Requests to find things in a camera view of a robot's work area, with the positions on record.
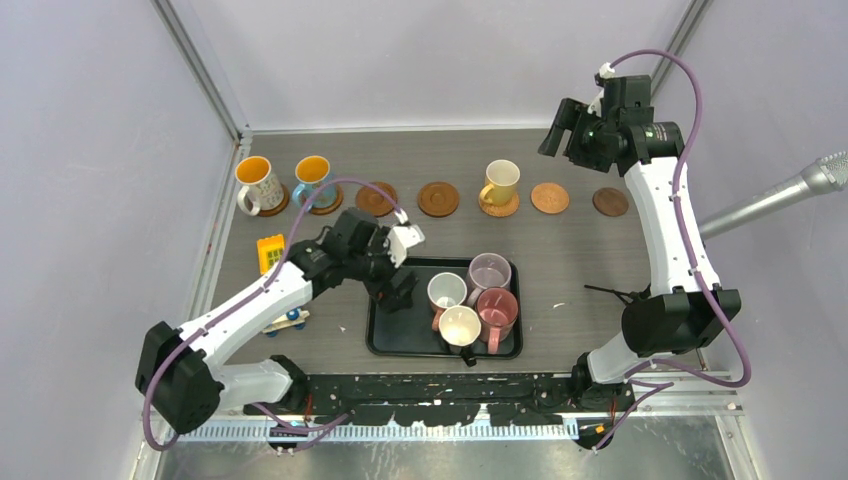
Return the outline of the cream mug yellow handle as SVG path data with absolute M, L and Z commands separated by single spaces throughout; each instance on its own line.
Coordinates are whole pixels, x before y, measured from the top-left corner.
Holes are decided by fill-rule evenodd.
M 498 159 L 490 162 L 485 169 L 484 186 L 478 200 L 484 205 L 504 206 L 516 194 L 521 172 L 510 160 Z

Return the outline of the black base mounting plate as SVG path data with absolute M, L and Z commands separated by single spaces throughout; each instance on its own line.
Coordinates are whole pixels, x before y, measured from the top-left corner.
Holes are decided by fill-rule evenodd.
M 592 387 L 583 393 L 566 374 L 309 374 L 267 409 L 320 424 L 347 415 L 349 423 L 427 427 L 468 425 L 480 414 L 491 425 L 554 425 L 566 414 L 608 420 L 635 402 L 629 386 Z

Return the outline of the blue mug orange inside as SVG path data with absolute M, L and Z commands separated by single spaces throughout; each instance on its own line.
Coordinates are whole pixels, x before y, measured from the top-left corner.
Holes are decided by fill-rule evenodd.
M 308 156 L 300 160 L 296 165 L 295 177 L 298 181 L 298 185 L 292 193 L 293 200 L 299 207 L 302 207 L 307 204 L 308 198 L 319 187 L 325 185 L 332 179 L 331 165 L 329 161 L 322 156 Z M 325 190 L 334 191 L 334 187 L 331 185 Z M 333 200 L 329 198 L 329 194 L 322 194 L 322 192 L 312 203 L 309 204 L 309 208 L 311 208 L 311 206 L 316 202 L 318 202 L 318 206 L 326 206 L 328 203 L 333 202 Z

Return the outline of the white mug pink handle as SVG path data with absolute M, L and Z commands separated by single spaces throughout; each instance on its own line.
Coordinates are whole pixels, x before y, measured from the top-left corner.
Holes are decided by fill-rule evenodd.
M 444 311 L 465 302 L 467 285 L 465 280 L 457 274 L 441 272 L 428 282 L 426 293 L 434 312 L 431 328 L 433 331 L 438 331 L 439 321 Z

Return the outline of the white mug orange inside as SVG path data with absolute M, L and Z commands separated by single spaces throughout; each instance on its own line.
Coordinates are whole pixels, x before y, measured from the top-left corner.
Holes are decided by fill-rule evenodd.
M 260 210 L 272 209 L 281 202 L 283 184 L 267 158 L 245 158 L 236 166 L 235 177 L 240 184 L 236 203 L 246 215 L 258 216 Z

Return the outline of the woven rattan coaster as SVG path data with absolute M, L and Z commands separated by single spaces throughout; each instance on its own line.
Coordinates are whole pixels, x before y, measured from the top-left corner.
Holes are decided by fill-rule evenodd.
M 545 182 L 537 184 L 531 191 L 531 202 L 540 212 L 555 215 L 570 205 L 568 192 L 559 184 Z
M 505 218 L 513 215 L 520 207 L 520 196 L 515 193 L 510 200 L 503 205 L 493 205 L 481 199 L 478 200 L 480 209 L 491 217 Z

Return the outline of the dark brown wooden coaster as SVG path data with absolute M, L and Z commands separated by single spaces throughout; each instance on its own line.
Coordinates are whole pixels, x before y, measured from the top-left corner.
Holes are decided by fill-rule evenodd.
M 627 196 L 622 191 L 611 187 L 603 187 L 595 191 L 592 204 L 599 213 L 608 217 L 619 217 L 629 210 Z

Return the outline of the silver microphone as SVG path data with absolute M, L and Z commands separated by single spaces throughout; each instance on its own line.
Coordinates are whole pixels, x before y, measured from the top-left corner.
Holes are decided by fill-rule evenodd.
M 815 196 L 843 191 L 846 185 L 846 151 L 818 158 L 795 176 L 699 220 L 701 239 L 709 240 Z

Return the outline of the lilac mug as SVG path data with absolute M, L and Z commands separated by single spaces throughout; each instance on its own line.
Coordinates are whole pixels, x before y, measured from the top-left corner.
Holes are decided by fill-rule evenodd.
M 474 307 L 480 295 L 487 289 L 508 289 L 511 280 L 512 266 L 503 256 L 496 253 L 482 253 L 475 256 L 466 274 L 468 288 L 466 304 Z

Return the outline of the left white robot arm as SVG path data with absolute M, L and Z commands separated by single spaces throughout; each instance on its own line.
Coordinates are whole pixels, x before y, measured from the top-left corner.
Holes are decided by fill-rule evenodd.
M 386 226 L 349 208 L 318 238 L 292 244 L 268 273 L 214 310 L 179 327 L 160 322 L 150 328 L 135 379 L 143 419 L 157 412 L 183 435 L 219 410 L 272 404 L 293 414 L 303 408 L 307 379 L 292 360 L 228 360 L 273 321 L 346 280 L 361 283 L 389 313 L 410 308 L 418 278 L 404 262 L 425 235 L 404 212 L 396 216 L 398 224 Z

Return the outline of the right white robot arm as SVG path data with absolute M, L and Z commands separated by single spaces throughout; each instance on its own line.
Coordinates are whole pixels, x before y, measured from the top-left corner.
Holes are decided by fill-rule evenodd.
M 651 278 L 621 316 L 621 331 L 582 354 L 566 383 L 569 401 L 596 410 L 628 389 L 627 373 L 649 361 L 666 361 L 709 345 L 723 319 L 741 309 L 740 294 L 725 289 L 707 258 L 679 163 L 684 139 L 674 122 L 657 122 L 647 75 L 598 73 L 600 92 L 589 104 L 561 101 L 538 152 L 559 148 L 573 164 L 595 171 L 617 168 L 633 197 L 645 237 Z

